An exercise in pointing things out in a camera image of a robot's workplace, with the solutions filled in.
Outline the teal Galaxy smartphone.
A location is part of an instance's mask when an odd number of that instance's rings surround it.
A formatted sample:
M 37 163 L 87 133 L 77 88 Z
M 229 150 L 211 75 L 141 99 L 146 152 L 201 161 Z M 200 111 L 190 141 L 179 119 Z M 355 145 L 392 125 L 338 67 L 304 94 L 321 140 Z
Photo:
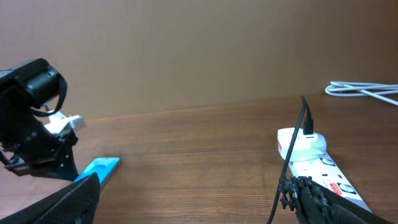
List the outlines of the teal Galaxy smartphone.
M 102 189 L 111 175 L 116 171 L 120 163 L 120 157 L 98 157 L 86 166 L 73 183 L 78 182 L 92 173 L 96 173 L 99 179 L 100 188 Z

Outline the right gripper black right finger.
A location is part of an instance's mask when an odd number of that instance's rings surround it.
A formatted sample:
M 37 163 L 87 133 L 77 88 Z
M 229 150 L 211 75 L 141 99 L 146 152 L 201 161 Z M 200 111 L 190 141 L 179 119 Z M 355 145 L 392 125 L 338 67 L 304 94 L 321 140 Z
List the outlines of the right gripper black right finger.
M 378 224 L 391 222 L 337 195 L 308 177 L 281 177 L 282 208 L 305 224 Z

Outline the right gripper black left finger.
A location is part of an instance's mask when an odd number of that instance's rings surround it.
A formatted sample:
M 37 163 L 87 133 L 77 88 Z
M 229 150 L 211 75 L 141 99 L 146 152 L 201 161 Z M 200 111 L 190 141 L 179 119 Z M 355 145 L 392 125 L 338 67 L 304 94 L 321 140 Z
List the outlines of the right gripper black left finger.
M 100 182 L 94 172 L 1 219 L 1 224 L 92 224 L 99 199 Z

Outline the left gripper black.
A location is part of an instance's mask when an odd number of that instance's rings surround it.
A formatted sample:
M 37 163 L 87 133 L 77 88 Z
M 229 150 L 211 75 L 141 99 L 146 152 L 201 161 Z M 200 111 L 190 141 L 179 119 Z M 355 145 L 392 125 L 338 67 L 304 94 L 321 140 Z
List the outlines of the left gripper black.
M 78 177 L 72 129 L 52 134 L 33 116 L 1 120 L 1 162 L 15 175 L 74 181 Z

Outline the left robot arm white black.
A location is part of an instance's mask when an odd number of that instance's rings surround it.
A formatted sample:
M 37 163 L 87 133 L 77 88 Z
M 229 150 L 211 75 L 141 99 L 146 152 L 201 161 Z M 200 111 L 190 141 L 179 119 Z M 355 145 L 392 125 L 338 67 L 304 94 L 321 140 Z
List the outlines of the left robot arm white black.
M 1 71 L 1 162 L 15 175 L 73 181 L 72 129 L 51 133 L 40 121 L 59 112 L 67 82 L 43 58 Z

